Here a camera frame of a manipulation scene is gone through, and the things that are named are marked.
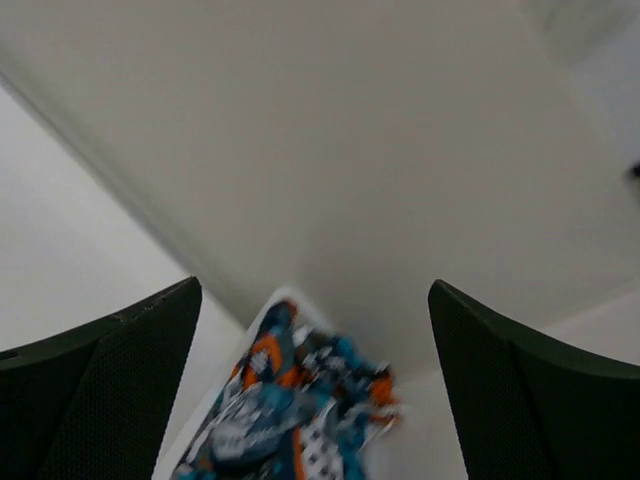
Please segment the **colourful patterned shorts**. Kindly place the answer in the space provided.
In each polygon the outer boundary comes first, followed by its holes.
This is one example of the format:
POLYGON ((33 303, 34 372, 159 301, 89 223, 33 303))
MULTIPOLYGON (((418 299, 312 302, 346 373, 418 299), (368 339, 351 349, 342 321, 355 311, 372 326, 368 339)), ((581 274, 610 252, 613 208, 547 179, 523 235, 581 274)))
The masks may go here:
POLYGON ((362 479, 362 451, 400 418, 386 364, 345 336, 273 304, 202 425, 175 479, 362 479))

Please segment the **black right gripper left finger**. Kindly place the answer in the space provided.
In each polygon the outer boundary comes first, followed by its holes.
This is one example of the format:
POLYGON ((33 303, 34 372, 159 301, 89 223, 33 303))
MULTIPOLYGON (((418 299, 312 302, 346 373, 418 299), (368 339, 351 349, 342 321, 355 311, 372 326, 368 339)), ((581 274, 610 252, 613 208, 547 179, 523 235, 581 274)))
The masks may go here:
POLYGON ((2 352, 2 478, 151 478, 201 304, 190 277, 2 352))

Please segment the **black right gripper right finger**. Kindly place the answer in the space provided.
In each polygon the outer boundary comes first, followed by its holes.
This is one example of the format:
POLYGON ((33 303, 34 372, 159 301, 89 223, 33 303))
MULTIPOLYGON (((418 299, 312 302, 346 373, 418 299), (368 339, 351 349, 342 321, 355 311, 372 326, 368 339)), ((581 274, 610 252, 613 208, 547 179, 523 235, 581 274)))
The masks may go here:
POLYGON ((636 479, 639 368, 435 281, 428 307, 471 479, 636 479))

